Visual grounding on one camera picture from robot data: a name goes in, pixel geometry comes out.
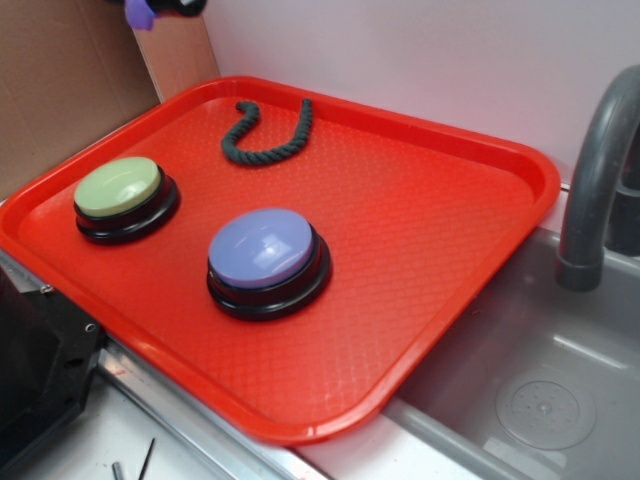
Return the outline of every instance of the sink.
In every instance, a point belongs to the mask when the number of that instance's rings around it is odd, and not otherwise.
[[[385,414],[483,478],[637,479],[640,262],[607,252],[601,286],[569,292],[558,241],[537,229]]]

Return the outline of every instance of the cardboard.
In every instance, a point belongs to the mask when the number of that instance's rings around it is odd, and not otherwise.
[[[152,31],[134,33],[161,101],[219,77],[201,17],[162,17]]]
[[[2,6],[0,199],[158,104],[121,7]]]

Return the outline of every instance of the dark green rope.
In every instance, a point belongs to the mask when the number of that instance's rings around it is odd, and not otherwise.
[[[311,110],[311,100],[308,98],[302,100],[300,120],[296,126],[293,138],[284,145],[261,152],[240,150],[236,147],[238,141],[244,137],[260,119],[260,108],[253,102],[238,102],[236,108],[244,113],[244,117],[229,130],[222,139],[221,144],[225,156],[232,162],[254,167],[271,165],[272,163],[286,160],[292,155],[295,155],[302,150],[309,140],[313,111]]]

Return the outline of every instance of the plastic tray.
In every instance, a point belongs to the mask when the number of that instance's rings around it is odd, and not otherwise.
[[[239,147],[285,143],[302,98],[306,148],[280,164],[226,160],[220,141],[259,103]],[[182,194],[131,244],[75,227],[73,191],[97,166],[154,159]],[[0,247],[241,430],[278,444],[328,438],[377,413],[559,192],[522,145],[251,78],[194,87],[74,156],[0,209]],[[264,323],[221,313],[206,285],[218,229],[263,207],[302,214],[329,244],[319,299]]]

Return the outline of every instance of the white wall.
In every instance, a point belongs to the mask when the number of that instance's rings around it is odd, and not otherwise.
[[[252,75],[541,150],[569,181],[637,0],[210,0],[222,75]]]

